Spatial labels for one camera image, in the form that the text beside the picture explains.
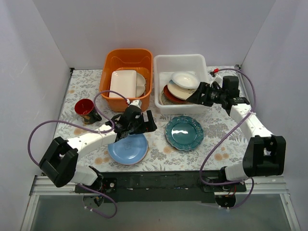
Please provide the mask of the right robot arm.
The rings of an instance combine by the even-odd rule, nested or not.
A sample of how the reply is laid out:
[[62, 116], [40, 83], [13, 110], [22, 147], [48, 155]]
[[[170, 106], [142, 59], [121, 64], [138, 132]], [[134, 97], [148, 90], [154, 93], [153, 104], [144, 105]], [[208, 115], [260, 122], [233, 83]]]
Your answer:
[[251, 177], [279, 176], [284, 171], [286, 140], [266, 129], [253, 114], [250, 102], [240, 97], [239, 79], [226, 76], [222, 85], [217, 82], [201, 82], [187, 102], [211, 107], [220, 104], [239, 125], [248, 140], [242, 162], [222, 167], [218, 174], [218, 187], [229, 191], [235, 182]]

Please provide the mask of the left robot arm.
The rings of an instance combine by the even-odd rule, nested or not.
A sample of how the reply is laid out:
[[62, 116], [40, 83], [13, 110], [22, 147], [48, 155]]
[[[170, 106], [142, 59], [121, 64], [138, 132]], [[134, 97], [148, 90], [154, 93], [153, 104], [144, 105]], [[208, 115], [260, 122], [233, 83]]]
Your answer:
[[124, 113], [112, 117], [92, 132], [67, 140], [62, 137], [53, 139], [38, 166], [58, 188], [71, 182], [85, 185], [95, 193], [102, 188], [103, 175], [92, 166], [78, 165], [78, 161], [102, 146], [156, 129], [151, 110], [144, 114], [139, 107], [129, 105]]

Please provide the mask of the cream green plate with sprig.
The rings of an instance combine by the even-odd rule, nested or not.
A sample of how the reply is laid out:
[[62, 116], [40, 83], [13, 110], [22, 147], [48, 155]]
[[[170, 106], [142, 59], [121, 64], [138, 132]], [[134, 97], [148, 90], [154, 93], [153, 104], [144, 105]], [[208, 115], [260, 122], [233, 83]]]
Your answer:
[[191, 104], [189, 102], [183, 101], [183, 102], [173, 102], [171, 100], [169, 100], [166, 95], [164, 94], [164, 92], [162, 91], [160, 93], [160, 104], [161, 105], [181, 105], [181, 104]]

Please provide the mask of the blue beige plate with sprig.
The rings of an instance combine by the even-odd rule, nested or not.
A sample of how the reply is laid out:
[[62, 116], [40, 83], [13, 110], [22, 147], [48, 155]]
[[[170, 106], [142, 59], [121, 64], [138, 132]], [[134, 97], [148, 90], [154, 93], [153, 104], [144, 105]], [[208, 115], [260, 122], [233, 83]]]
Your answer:
[[192, 96], [196, 92], [196, 89], [186, 89], [186, 88], [180, 87], [176, 83], [174, 83], [172, 80], [168, 82], [167, 88], [173, 96], [181, 100], [184, 100], [184, 101], [187, 100], [190, 96]]

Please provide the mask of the speckled oval plate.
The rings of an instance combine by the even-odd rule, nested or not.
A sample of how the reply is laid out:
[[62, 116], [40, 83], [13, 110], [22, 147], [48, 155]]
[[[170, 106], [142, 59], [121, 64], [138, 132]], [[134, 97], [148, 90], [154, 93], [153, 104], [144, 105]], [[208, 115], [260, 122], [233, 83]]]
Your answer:
[[173, 105], [174, 103], [171, 102], [164, 94], [164, 92], [162, 92], [160, 94], [160, 104], [161, 105]]

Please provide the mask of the white plate with blue rim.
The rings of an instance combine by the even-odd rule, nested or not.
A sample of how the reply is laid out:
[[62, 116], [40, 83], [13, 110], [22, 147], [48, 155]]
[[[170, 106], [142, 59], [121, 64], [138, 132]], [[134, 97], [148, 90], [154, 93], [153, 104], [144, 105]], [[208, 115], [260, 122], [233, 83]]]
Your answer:
[[185, 89], [196, 89], [200, 84], [199, 78], [189, 72], [174, 72], [171, 79], [175, 84]]

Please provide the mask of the teal scalloped plate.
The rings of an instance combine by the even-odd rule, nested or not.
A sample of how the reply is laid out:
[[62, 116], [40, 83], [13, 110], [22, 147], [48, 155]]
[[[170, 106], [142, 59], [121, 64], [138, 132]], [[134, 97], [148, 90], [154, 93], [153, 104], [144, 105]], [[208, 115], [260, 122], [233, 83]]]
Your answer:
[[165, 127], [168, 143], [180, 151], [196, 149], [204, 139], [201, 124], [190, 116], [176, 116]]

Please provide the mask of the red-brown round plate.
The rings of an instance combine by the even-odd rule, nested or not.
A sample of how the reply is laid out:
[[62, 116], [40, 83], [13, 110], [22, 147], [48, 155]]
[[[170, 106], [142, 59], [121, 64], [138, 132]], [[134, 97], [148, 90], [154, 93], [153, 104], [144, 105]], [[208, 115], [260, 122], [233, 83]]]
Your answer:
[[173, 102], [183, 102], [183, 101], [184, 101], [184, 100], [181, 100], [181, 99], [179, 99], [179, 98], [173, 96], [173, 95], [169, 92], [169, 90], [168, 90], [168, 88], [167, 88], [167, 85], [164, 86], [163, 92], [164, 92], [164, 94], [166, 95], [166, 97], [167, 97], [169, 100], [173, 101]]

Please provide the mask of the blue round plate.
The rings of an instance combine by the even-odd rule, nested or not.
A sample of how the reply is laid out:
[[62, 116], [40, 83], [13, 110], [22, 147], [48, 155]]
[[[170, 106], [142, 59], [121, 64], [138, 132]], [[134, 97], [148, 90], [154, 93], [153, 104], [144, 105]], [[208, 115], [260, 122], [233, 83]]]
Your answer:
[[148, 152], [148, 141], [143, 134], [128, 135], [108, 145], [111, 158], [122, 165], [134, 165], [140, 162]]

